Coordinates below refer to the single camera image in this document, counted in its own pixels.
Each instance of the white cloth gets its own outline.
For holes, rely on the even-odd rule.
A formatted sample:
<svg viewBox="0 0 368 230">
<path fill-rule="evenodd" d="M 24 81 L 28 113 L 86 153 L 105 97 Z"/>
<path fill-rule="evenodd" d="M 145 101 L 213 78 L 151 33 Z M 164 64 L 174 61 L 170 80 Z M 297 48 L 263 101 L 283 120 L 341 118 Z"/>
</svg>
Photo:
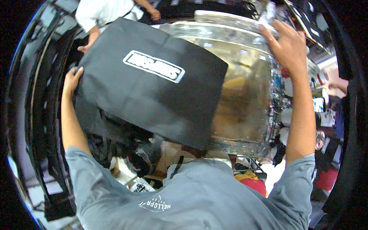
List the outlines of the white cloth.
<svg viewBox="0 0 368 230">
<path fill-rule="evenodd" d="M 102 27 L 115 21 L 130 10 L 124 18 L 137 21 L 143 16 L 143 11 L 134 5 L 133 0 L 81 0 L 75 19 L 88 32 L 96 25 Z"/>
</svg>

